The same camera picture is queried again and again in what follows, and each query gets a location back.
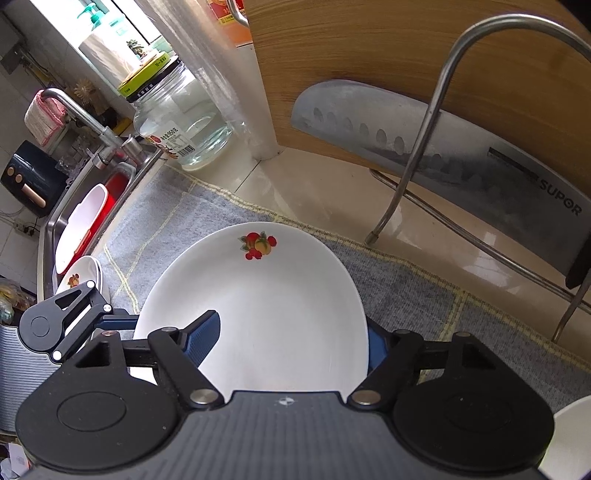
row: jar lid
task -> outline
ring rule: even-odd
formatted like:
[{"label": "jar lid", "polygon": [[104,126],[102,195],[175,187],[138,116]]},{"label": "jar lid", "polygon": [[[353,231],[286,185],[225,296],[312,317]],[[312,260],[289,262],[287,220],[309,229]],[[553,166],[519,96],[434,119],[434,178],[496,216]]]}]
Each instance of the jar lid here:
[{"label": "jar lid", "polygon": [[127,75],[127,78],[119,85],[117,90],[124,97],[128,97],[162,70],[168,64],[169,60],[170,55],[166,52],[153,52],[147,55],[146,61],[148,63],[143,64]]},{"label": "jar lid", "polygon": [[154,75],[147,82],[141,85],[136,91],[129,94],[125,99],[129,103],[135,102],[139,98],[143,97],[150,90],[152,90],[160,82],[162,82],[162,80],[164,80],[176,67],[182,64],[183,62],[180,58],[178,58],[177,56],[172,57],[162,70],[160,70],[156,75]]}]

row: glass jar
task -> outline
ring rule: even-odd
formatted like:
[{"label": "glass jar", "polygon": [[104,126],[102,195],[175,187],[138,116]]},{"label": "glass jar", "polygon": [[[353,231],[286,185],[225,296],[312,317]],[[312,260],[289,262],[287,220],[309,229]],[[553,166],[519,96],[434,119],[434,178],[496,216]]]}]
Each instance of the glass jar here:
[{"label": "glass jar", "polygon": [[201,83],[178,57],[127,100],[136,109],[137,132],[184,170],[212,162],[232,135]]}]

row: wooden cutting board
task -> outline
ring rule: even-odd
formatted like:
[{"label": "wooden cutting board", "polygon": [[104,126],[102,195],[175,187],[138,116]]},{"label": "wooden cutting board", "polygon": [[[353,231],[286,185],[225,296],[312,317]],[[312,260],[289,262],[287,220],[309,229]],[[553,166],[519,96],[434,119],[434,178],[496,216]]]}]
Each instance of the wooden cutting board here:
[{"label": "wooden cutting board", "polygon": [[[551,18],[591,43],[556,0],[245,0],[277,140],[369,165],[290,126],[307,87],[369,83],[428,102],[457,37],[493,15]],[[591,64],[559,40],[504,31],[460,62],[443,108],[505,138],[591,196]]]}]

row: gray dish mat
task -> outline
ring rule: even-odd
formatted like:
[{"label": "gray dish mat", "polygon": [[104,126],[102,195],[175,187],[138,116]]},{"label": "gray dish mat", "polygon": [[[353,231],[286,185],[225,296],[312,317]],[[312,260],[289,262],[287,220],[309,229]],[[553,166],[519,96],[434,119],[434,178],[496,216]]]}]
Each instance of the gray dish mat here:
[{"label": "gray dish mat", "polygon": [[387,330],[410,329],[427,340],[470,332],[554,412],[591,394],[591,364],[461,288],[406,260],[245,202],[167,164],[130,205],[99,255],[113,306],[139,313],[154,283],[184,250],[224,227],[260,221],[296,226],[327,245],[353,278],[365,313]]}]

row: white bowl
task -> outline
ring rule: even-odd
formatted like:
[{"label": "white bowl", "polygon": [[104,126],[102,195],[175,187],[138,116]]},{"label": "white bowl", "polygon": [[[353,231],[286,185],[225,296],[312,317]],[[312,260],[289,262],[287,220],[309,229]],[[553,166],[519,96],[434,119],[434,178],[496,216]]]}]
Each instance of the white bowl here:
[{"label": "white bowl", "polygon": [[74,208],[56,247],[56,271],[59,275],[64,272],[74,258],[80,244],[88,235],[90,227],[105,207],[108,196],[106,187],[99,183]]},{"label": "white bowl", "polygon": [[[102,269],[99,261],[91,255],[85,255],[76,260],[72,266],[68,269],[64,278],[57,287],[56,295],[62,293],[70,288],[78,286],[81,283],[85,283],[92,280],[96,284],[96,289],[100,291],[100,294],[107,301],[111,302],[109,295],[109,287],[103,281]],[[76,319],[68,325],[65,334],[67,335],[74,328],[74,326],[80,321],[80,319],[90,310],[90,306],[87,306],[82,313],[76,317]]]},{"label": "white bowl", "polygon": [[591,471],[591,395],[560,410],[554,422],[540,470],[551,480],[580,480]]}]

